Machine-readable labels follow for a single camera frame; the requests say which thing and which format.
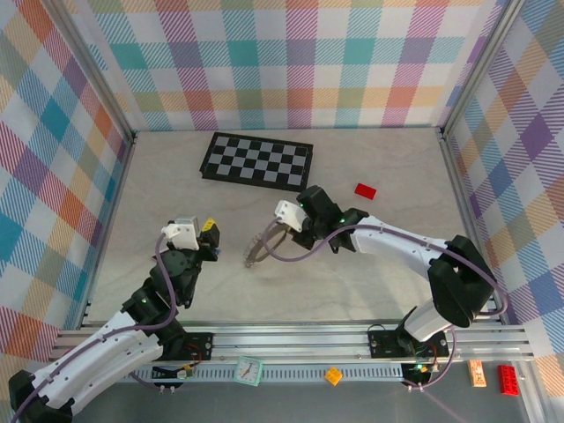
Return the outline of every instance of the red lego brick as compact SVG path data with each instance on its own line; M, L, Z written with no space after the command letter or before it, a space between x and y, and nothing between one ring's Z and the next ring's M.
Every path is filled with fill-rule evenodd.
M376 195L376 189L369 187L369 186L365 185L364 183L359 183L356 186L354 193L358 194L359 196L368 198L369 200L374 200L374 197Z
M503 395L518 396L519 384L513 366L500 365L497 367L500 374L500 388Z

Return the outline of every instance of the black and white checkerboard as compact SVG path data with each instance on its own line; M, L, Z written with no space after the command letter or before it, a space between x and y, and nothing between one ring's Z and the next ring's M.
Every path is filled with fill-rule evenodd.
M313 145L215 132L200 167L202 177L258 187L303 191Z

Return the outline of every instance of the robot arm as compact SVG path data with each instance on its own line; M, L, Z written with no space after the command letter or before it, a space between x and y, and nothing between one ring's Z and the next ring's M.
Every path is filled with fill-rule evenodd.
M10 379L14 411L43 385L23 411L21 421L71 422L72 416L125 375L182 349L187 334L176 319L157 330L146 328L165 323L171 308L190 307L202 262L218 259L219 230L209 219L200 232L197 219L189 218L168 222L162 233L168 251L161 254L161 259L172 282L175 304L161 268L153 267L150 277L123 303L122 310L77 346L75 351L87 347L78 357L73 359L71 352L34 374L22 370ZM140 326L144 329L120 331ZM118 333L109 336L112 331Z
M433 299L413 309L397 329L399 343L406 351L412 352L414 343L425 342L450 325L469 327L494 292L486 280L451 256L461 256L494 278L468 238L433 239L387 225L365 211L341 211L317 186L306 189L297 199L300 206L278 203L275 215L278 222L291 227L293 240L302 247L312 249L316 241L331 237L334 253L344 248L400 259L429 282ZM344 226L357 228L333 236Z

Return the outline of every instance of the clock face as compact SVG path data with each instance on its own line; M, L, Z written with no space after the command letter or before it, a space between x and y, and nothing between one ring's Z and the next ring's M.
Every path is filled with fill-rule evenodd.
M235 369L235 381L256 386L261 381L263 363L260 360L240 357Z

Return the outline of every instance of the plaid backdrop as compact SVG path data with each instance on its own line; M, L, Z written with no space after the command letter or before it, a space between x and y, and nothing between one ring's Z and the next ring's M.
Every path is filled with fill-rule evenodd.
M0 420L98 254L126 144L40 0L0 0Z
M435 126L506 0L65 3L132 126L228 130Z
M452 145L494 273L564 412L564 1L529 0Z

